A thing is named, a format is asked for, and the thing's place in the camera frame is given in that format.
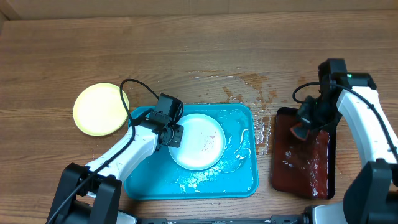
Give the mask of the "light blue plate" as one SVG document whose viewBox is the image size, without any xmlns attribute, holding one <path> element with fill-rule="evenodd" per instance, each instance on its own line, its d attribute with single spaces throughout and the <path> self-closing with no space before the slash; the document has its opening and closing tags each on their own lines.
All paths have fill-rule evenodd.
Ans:
<svg viewBox="0 0 398 224">
<path fill-rule="evenodd" d="M 205 170 L 222 157 L 226 145 L 221 125 L 205 114 L 189 114 L 178 122 L 183 126 L 179 147 L 169 147 L 172 159 L 188 170 Z"/>
</svg>

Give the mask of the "yellow plate with ketchup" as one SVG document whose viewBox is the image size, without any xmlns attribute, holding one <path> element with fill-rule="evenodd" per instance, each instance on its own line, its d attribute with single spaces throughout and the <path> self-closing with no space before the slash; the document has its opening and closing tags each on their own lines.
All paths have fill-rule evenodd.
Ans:
<svg viewBox="0 0 398 224">
<path fill-rule="evenodd" d="M 125 123 L 128 110 L 125 92 L 111 83 L 97 83 L 79 94 L 73 107 L 73 119 L 83 133 L 106 136 Z"/>
</svg>

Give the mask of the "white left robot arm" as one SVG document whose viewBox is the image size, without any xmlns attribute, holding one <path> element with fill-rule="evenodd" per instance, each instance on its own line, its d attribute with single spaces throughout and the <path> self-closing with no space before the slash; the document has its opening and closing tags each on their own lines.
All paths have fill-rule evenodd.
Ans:
<svg viewBox="0 0 398 224">
<path fill-rule="evenodd" d="M 130 119 L 126 135 L 110 150 L 85 166 L 66 166 L 47 223 L 137 223 L 119 209 L 122 184 L 162 146 L 180 146 L 182 113 L 180 100 L 162 94 L 155 108 Z"/>
</svg>

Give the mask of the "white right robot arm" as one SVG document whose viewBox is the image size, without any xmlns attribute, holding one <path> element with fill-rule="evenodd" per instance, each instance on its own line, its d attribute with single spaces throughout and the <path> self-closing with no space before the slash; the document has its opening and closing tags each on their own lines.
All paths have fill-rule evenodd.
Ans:
<svg viewBox="0 0 398 224">
<path fill-rule="evenodd" d="M 329 58 L 318 66 L 320 96 L 306 97 L 290 130 L 306 140 L 312 131 L 332 131 L 341 118 L 358 148 L 362 169 L 343 201 L 308 207 L 310 223 L 397 223 L 397 136 L 379 102 L 368 73 L 351 73 L 345 61 Z"/>
</svg>

